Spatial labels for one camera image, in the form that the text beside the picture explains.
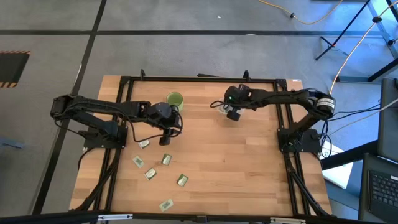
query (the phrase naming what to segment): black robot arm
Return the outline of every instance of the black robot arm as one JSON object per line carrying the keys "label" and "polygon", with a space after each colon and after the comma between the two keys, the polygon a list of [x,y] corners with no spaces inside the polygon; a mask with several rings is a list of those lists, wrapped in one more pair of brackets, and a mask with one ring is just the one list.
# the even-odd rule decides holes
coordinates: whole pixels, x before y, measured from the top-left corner
{"label": "black robot arm", "polygon": [[328,215],[319,203],[315,201],[306,188],[304,182],[297,175],[288,152],[321,152],[319,136],[316,130],[310,129],[319,120],[326,121],[333,116],[335,99],[320,91],[304,89],[299,91],[268,92],[266,90],[251,89],[240,84],[239,87],[231,86],[224,94],[224,101],[215,101],[210,106],[224,106],[228,110],[227,117],[238,121],[238,110],[246,108],[254,111],[257,108],[270,104],[297,104],[307,111],[303,119],[293,123],[288,129],[278,129],[279,149],[283,153],[288,174],[294,179],[303,192],[309,204],[317,215]]}
{"label": "black robot arm", "polygon": [[181,116],[178,108],[168,103],[151,105],[148,101],[113,103],[83,96],[64,95],[54,99],[50,115],[55,121],[72,119],[89,126],[87,131],[78,132],[86,138],[87,148],[123,148],[126,143],[127,126],[122,127],[116,121],[103,121],[91,113],[116,115],[131,123],[144,122],[159,128],[163,130],[160,145],[168,145],[170,138],[178,135],[182,128],[179,125]]}

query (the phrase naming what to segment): concrete floor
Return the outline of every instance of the concrete floor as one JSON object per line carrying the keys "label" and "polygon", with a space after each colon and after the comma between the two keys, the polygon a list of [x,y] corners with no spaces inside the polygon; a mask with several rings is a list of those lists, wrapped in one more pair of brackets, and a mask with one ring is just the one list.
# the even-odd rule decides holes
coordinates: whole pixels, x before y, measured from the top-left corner
{"label": "concrete floor", "polygon": [[[0,29],[91,29],[100,0],[2,0],[0,4]],[[278,4],[295,9],[303,20],[313,21],[336,3],[302,0]],[[377,11],[386,7],[383,0],[373,4]],[[107,3],[99,29],[337,31],[343,30],[361,6],[357,2],[343,3],[325,21],[305,26],[256,0],[113,0]],[[366,30],[371,19],[365,9],[350,30]],[[386,29],[393,32],[396,21],[390,12],[386,13],[386,21]],[[49,116],[52,99],[72,89],[87,40],[87,36],[0,35],[0,50],[32,51],[17,88],[0,89],[0,136],[25,143],[23,150],[0,149],[0,217],[30,212],[57,132]],[[358,40],[344,37],[338,47],[349,52]],[[301,79],[304,87],[328,91],[345,56],[328,52],[314,61],[325,48],[319,37],[98,36],[80,94],[96,98],[103,75],[138,75],[140,69],[147,75],[206,73],[224,77],[241,77],[249,70],[252,77]],[[342,75],[371,75],[392,59],[384,40],[370,37],[358,47]],[[367,108],[377,104],[380,85],[338,83],[333,96],[337,111]],[[335,121],[330,130],[360,117]],[[332,135],[333,144],[347,150],[372,141],[377,138],[377,127],[378,116],[373,116]],[[82,145],[80,137],[67,134],[45,213],[68,210]],[[332,207],[334,213],[347,217],[338,212],[340,208]]]}

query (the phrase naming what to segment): wooden tabletop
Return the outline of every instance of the wooden tabletop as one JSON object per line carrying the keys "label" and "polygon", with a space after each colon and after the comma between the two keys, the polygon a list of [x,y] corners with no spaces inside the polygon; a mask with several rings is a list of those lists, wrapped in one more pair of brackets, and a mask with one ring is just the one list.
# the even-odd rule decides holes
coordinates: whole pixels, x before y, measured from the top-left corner
{"label": "wooden tabletop", "polygon": [[[120,76],[105,76],[99,100],[115,101]],[[300,80],[287,80],[288,89],[301,89]],[[131,129],[122,150],[113,195],[114,212],[162,213],[159,205],[172,199],[174,206],[165,213],[208,215],[292,214],[289,188],[282,154],[277,143],[278,117],[275,105],[244,110],[238,122],[231,121],[211,102],[223,97],[227,87],[238,83],[209,82],[134,82],[132,100],[152,103],[165,101],[173,91],[184,97],[181,112],[183,134],[160,146],[159,138],[141,149],[132,140]],[[273,91],[271,84],[250,83],[251,88]],[[292,105],[294,120],[307,112]],[[110,116],[98,115],[103,119]],[[161,131],[144,123],[134,124],[139,139]],[[169,166],[161,164],[163,155],[172,156]],[[76,208],[98,181],[104,149],[94,149],[81,162],[70,208]],[[314,155],[301,153],[305,182],[322,208],[331,213],[320,163]],[[138,168],[132,158],[145,163]],[[144,173],[154,168],[157,175],[147,180]],[[177,185],[180,174],[189,177],[184,187]],[[104,207],[107,186],[101,208]],[[296,186],[298,208],[303,213]]]}

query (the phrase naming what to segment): green bowl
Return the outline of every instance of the green bowl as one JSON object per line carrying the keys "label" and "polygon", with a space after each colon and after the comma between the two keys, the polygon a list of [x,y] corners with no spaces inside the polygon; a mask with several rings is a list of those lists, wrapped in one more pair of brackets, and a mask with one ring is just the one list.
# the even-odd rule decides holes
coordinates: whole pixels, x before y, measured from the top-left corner
{"label": "green bowl", "polygon": [[182,107],[184,106],[183,97],[181,93],[177,92],[169,93],[166,97],[166,102],[170,105],[177,106],[180,112],[182,111]]}

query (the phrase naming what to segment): wire bundle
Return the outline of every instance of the wire bundle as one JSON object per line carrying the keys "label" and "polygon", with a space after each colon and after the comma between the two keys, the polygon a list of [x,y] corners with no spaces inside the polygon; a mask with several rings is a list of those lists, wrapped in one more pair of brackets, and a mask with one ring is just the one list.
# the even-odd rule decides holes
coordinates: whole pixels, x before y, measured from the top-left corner
{"label": "wire bundle", "polygon": [[[368,117],[370,117],[370,116],[372,116],[372,115],[375,115],[375,114],[381,112],[382,110],[385,110],[385,109],[388,109],[388,108],[389,108],[389,109],[398,108],[398,106],[392,106],[392,105],[393,105],[394,103],[396,103],[397,101],[398,101],[398,99],[392,101],[391,103],[389,103],[388,105],[386,105],[386,106],[383,107],[383,108],[375,108],[375,107],[377,107],[377,106],[380,106],[380,103],[379,103],[379,104],[376,104],[376,105],[374,105],[374,106],[372,106],[372,107],[370,107],[370,108],[367,108],[367,109],[356,110],[356,111],[340,111],[340,112],[335,113],[335,114],[333,115],[333,117],[335,117],[335,116],[336,116],[337,114],[339,114],[339,113],[349,113],[349,114],[344,115],[344,116],[339,117],[339,118],[329,119],[329,120],[327,120],[327,121],[325,121],[325,122],[323,123],[322,131],[321,131],[321,134],[320,134],[321,146],[323,147],[323,145],[324,145],[326,139],[328,139],[328,140],[330,141],[330,153],[329,153],[328,156],[324,156],[324,155],[322,155],[322,156],[325,157],[325,158],[327,158],[327,157],[329,157],[329,156],[331,155],[331,152],[333,152],[333,150],[332,150],[332,143],[331,143],[331,139],[330,139],[330,136],[331,136],[332,134],[335,134],[337,131],[339,131],[339,130],[341,130],[341,129],[343,129],[343,128],[349,126],[349,125],[352,125],[352,124],[354,124],[354,123],[357,123],[358,121],[361,121],[361,120],[366,119],[366,118],[368,118]],[[351,122],[351,123],[349,123],[349,124],[346,124],[346,125],[344,125],[344,126],[338,128],[336,131],[333,131],[331,134],[328,134],[328,122],[329,122],[329,121],[337,121],[337,120],[339,120],[339,119],[347,118],[347,117],[352,116],[352,115],[355,115],[355,114],[360,114],[360,113],[365,113],[365,112],[375,111],[375,110],[377,110],[375,113],[372,113],[372,114],[367,115],[367,116],[365,116],[365,117],[363,117],[363,118],[361,118],[361,119],[358,119],[358,120],[353,121],[353,122]]]}
{"label": "wire bundle", "polygon": [[[78,102],[78,103],[74,103],[74,104],[69,105],[69,106],[65,109],[65,111],[64,111],[62,114],[60,114],[60,115],[57,116],[57,117],[59,117],[59,118],[57,118],[57,119],[58,119],[58,120],[61,120],[61,119],[65,116],[65,113],[66,113],[66,112],[68,112],[69,110],[75,109],[75,108],[81,108],[82,110],[87,110],[84,106],[77,106],[77,105],[79,105],[79,104],[84,104],[84,103],[88,103],[88,102]],[[156,134],[156,135],[150,136],[150,137],[148,137],[148,138],[144,138],[144,139],[141,139],[141,140],[137,140],[137,139],[136,139],[136,134],[135,134],[135,131],[134,131],[134,126],[133,126],[133,124],[132,124],[132,121],[131,121],[130,117],[129,117],[123,110],[121,110],[120,108],[117,108],[117,107],[115,107],[115,106],[102,105],[102,104],[100,104],[100,103],[92,103],[92,102],[90,102],[89,104],[91,104],[91,105],[97,105],[97,106],[106,106],[106,107],[108,107],[108,108],[112,108],[112,109],[114,109],[114,110],[117,110],[117,111],[122,115],[122,119],[127,119],[127,120],[129,121],[129,123],[130,123],[130,125],[131,125],[131,130],[132,130],[132,138],[133,138],[133,140],[134,140],[135,142],[141,142],[141,141],[145,141],[145,140],[148,140],[148,139],[151,139],[151,138],[156,138],[156,137],[162,137],[162,136],[163,136],[163,134]],[[182,121],[182,116],[181,116],[181,114],[180,114],[180,112],[179,112],[179,110],[178,110],[178,107],[176,107],[176,106],[174,106],[174,105],[172,105],[171,107],[174,107],[174,109],[172,108],[172,111],[174,111],[174,113],[177,114],[177,116],[180,118],[180,121],[181,121],[181,128],[180,128],[180,130],[178,131],[178,133],[169,136],[169,137],[171,137],[171,138],[174,138],[174,137],[177,137],[178,135],[180,135],[180,134],[182,133],[183,121]],[[64,128],[64,127],[61,127],[61,126],[57,123],[57,120],[55,120],[55,124],[56,124],[58,127],[60,127],[60,128]],[[80,133],[78,133],[78,132],[76,132],[76,131],[74,131],[74,130],[71,130],[71,129],[68,129],[68,128],[65,128],[65,129],[68,130],[68,131],[71,131],[71,132],[73,132],[73,133],[75,133],[75,134],[78,134],[78,135],[80,135],[80,136],[82,136],[82,137],[84,137],[82,134],[80,134]]]}

